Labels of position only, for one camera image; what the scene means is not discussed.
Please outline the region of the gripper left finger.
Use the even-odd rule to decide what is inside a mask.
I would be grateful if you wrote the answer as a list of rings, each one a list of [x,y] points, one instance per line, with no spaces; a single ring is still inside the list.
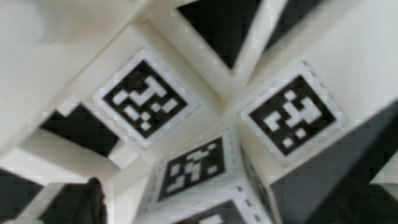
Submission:
[[[54,183],[36,196],[11,224],[109,224],[102,182]]]

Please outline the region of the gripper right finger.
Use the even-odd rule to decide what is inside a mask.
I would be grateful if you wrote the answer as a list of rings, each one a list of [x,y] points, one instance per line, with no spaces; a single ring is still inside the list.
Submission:
[[[398,200],[379,185],[354,181],[344,185],[333,224],[398,224]]]

